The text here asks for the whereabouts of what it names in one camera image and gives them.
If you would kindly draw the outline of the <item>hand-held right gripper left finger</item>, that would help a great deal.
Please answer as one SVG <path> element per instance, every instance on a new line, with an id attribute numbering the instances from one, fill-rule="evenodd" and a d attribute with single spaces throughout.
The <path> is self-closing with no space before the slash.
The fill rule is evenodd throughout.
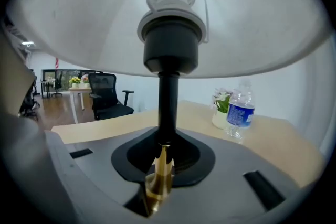
<path id="1" fill-rule="evenodd" d="M 124 180 L 111 164 L 113 151 L 139 134 L 64 144 L 57 133 L 45 133 L 52 162 L 74 207 L 75 224 L 150 224 L 125 207 L 141 193 L 140 184 Z"/>

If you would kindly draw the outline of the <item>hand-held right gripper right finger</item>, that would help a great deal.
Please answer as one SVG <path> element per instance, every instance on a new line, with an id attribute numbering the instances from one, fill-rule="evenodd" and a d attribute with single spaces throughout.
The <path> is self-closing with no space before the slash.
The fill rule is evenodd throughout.
<path id="1" fill-rule="evenodd" d="M 162 204 L 162 223 L 247 223 L 262 215 L 264 207 L 244 178 L 247 172 L 261 172 L 285 198 L 300 189 L 288 174 L 243 145 L 189 130 L 183 132 L 207 144 L 216 161 L 199 184 L 171 191 Z"/>

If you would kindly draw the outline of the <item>white table lamp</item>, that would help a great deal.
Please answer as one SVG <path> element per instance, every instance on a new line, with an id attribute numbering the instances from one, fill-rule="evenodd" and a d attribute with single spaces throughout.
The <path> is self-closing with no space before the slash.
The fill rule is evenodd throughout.
<path id="1" fill-rule="evenodd" d="M 29 40 L 52 56 L 102 71 L 159 79 L 158 122 L 149 113 L 68 126 L 64 144 L 139 132 L 111 155 L 111 164 L 141 193 L 125 207 L 162 223 L 162 204 L 174 188 L 192 187 L 213 170 L 216 156 L 185 134 L 201 133 L 243 145 L 288 174 L 299 186 L 285 198 L 261 172 L 244 178 L 265 212 L 247 223 L 276 222 L 307 198 L 324 161 L 304 152 L 293 128 L 267 118 L 243 140 L 217 129 L 178 101 L 184 78 L 244 78 L 291 65 L 314 52 L 333 33 L 323 0 L 9 0 L 6 15 Z M 18 117 L 20 97 L 32 73 L 15 68 L 17 79 L 0 90 L 0 161 L 14 183 L 15 197 L 46 220 L 75 224 L 75 214 L 53 164 L 43 129 Z"/>

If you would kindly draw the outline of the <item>white-legged wooden table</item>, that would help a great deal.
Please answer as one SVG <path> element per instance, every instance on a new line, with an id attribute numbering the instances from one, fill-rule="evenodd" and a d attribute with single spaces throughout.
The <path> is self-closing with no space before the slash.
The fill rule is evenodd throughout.
<path id="1" fill-rule="evenodd" d="M 72 116 L 73 116 L 75 124 L 78 124 L 78 118 L 77 118 L 77 113 L 76 113 L 76 108 L 75 108 L 75 94 L 80 94 L 81 109 L 84 110 L 85 106 L 84 106 L 84 101 L 83 101 L 83 94 L 90 93 L 91 88 L 89 87 L 81 88 L 77 86 L 77 87 L 71 87 L 69 91 L 70 91 L 70 105 L 71 105 L 71 110 L 72 110 Z"/>

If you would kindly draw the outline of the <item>dark glass window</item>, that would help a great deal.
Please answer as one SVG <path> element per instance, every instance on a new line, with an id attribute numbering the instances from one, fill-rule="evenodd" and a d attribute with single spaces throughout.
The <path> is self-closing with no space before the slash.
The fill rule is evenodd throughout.
<path id="1" fill-rule="evenodd" d="M 59 92 L 68 91 L 72 84 L 69 82 L 71 78 L 78 77 L 81 79 L 86 73 L 100 73 L 97 70 L 87 69 L 43 69 L 41 71 L 41 81 L 47 81 L 49 79 L 60 80 L 61 87 Z"/>

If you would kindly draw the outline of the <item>clear plastic water bottle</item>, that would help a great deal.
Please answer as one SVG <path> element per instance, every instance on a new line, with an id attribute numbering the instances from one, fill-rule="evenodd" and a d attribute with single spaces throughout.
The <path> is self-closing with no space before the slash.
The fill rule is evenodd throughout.
<path id="1" fill-rule="evenodd" d="M 230 97 L 226 133 L 242 139 L 245 129 L 251 125 L 255 111 L 255 96 L 248 78 L 241 79 Z"/>

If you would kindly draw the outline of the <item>black office chair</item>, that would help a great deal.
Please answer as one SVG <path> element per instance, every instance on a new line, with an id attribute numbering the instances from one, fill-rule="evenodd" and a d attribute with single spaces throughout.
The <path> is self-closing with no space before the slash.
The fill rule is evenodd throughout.
<path id="1" fill-rule="evenodd" d="M 34 80 L 24 97 L 24 100 L 21 104 L 21 107 L 18 113 L 18 117 L 35 118 L 35 120 L 38 121 L 38 113 L 35 112 L 34 109 L 35 109 L 35 105 L 40 107 L 40 104 L 33 97 L 33 89 L 36 86 L 37 77 L 33 69 L 31 69 L 30 71 L 34 76 Z"/>
<path id="2" fill-rule="evenodd" d="M 106 120 L 130 115 L 134 109 L 127 106 L 131 90 L 123 90 L 124 102 L 120 102 L 116 92 L 117 78 L 114 74 L 99 72 L 89 73 L 88 80 L 91 87 L 92 110 L 95 120 Z"/>

